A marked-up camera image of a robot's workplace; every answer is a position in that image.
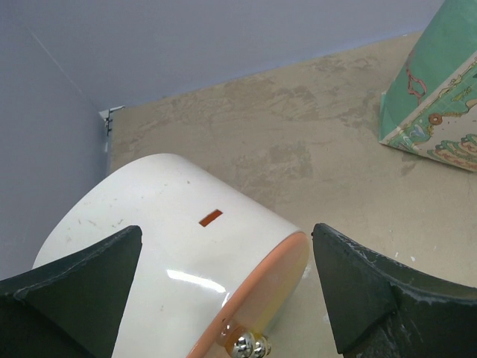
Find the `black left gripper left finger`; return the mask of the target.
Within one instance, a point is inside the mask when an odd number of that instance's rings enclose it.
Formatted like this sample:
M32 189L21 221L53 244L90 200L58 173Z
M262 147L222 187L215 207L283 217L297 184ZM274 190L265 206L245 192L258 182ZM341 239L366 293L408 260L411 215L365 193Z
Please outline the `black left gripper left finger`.
M2 357L111 357L142 250L129 226L1 281Z

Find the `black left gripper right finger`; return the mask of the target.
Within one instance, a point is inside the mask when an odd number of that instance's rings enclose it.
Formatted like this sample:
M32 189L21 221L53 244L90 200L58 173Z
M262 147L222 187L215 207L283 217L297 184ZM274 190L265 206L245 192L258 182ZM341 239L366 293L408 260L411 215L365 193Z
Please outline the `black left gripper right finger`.
M476 288L425 274L327 224L313 252L343 357L475 357Z

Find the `white orange toy drawer box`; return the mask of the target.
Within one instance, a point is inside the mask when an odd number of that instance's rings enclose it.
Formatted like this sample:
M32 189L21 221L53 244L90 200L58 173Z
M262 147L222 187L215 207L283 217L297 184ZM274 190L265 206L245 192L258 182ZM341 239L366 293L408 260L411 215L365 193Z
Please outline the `white orange toy drawer box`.
M294 224L175 154L113 172L60 220L34 264L124 227L142 250L115 357L272 357L270 338L309 260Z

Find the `green paper gift bag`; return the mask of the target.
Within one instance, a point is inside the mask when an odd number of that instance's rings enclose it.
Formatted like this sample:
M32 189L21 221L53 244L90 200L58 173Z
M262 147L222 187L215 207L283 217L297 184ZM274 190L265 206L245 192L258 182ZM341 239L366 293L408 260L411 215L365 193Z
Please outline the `green paper gift bag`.
M379 142L476 170L476 2L445 1L382 94Z

